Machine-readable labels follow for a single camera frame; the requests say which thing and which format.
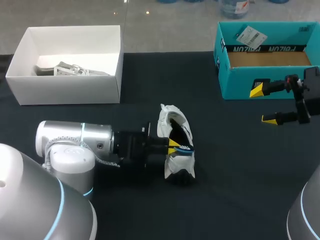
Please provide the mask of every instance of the white sticker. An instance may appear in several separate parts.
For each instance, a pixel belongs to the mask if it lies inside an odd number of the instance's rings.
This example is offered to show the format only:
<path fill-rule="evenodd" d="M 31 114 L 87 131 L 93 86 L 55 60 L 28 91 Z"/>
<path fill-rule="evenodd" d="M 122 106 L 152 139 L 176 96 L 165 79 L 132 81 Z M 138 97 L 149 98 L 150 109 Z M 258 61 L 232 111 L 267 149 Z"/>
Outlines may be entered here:
<path fill-rule="evenodd" d="M 267 38 L 268 36 L 247 26 L 236 40 L 256 50 Z"/>
<path fill-rule="evenodd" d="M 238 1 L 235 6 L 235 14 L 245 14 L 249 10 L 249 0 Z"/>

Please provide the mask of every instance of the floor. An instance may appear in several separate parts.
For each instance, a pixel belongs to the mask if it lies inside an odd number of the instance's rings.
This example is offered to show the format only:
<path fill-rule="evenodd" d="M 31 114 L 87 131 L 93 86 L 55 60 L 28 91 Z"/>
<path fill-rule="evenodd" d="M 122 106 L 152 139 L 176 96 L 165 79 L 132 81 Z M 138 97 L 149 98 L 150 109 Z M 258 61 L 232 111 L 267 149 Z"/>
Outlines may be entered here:
<path fill-rule="evenodd" d="M 319 0 L 255 0 L 241 21 L 320 21 Z M 221 16 L 215 0 L 0 0 L 0 54 L 15 52 L 27 27 L 120 25 L 124 51 L 212 51 Z"/>

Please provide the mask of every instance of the white cardboard box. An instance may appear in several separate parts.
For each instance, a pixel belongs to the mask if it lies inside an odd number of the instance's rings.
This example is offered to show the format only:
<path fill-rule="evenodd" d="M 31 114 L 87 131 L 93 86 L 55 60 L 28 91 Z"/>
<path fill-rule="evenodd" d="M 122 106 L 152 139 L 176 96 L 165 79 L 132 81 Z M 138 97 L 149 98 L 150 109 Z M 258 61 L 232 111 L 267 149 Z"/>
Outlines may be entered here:
<path fill-rule="evenodd" d="M 118 25 L 29 27 L 5 77 L 20 105 L 119 103 L 123 57 Z M 110 76 L 36 75 L 61 61 Z"/>

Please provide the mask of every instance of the black table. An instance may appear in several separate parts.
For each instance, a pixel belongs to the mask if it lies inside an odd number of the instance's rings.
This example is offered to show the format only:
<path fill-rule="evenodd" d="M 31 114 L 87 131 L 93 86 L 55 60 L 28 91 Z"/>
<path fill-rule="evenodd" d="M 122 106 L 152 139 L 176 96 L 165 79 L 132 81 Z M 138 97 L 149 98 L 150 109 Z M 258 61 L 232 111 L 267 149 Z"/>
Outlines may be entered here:
<path fill-rule="evenodd" d="M 41 163 L 35 135 L 43 120 L 115 130 L 151 121 L 155 135 L 160 103 L 188 118 L 197 183 L 165 182 L 163 165 L 136 179 L 99 165 L 96 239 L 286 240 L 287 213 L 319 164 L 320 117 L 307 125 L 261 123 L 262 114 L 294 110 L 293 100 L 223 100 L 212 52 L 125 54 L 121 104 L 20 106 L 1 80 L 0 143 Z"/>

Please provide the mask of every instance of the white shoe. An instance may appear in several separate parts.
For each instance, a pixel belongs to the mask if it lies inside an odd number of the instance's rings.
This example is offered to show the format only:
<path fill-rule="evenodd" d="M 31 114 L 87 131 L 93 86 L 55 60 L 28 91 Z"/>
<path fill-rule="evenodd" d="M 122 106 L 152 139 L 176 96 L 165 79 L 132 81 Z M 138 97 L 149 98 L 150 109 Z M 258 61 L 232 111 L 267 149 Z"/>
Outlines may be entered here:
<path fill-rule="evenodd" d="M 161 112 L 157 125 L 157 135 L 160 138 L 170 138 L 184 146 L 193 146 L 192 133 L 185 115 L 174 105 L 161 104 Z M 195 179 L 195 153 L 192 155 L 169 154 L 164 164 L 164 178 L 187 184 Z"/>

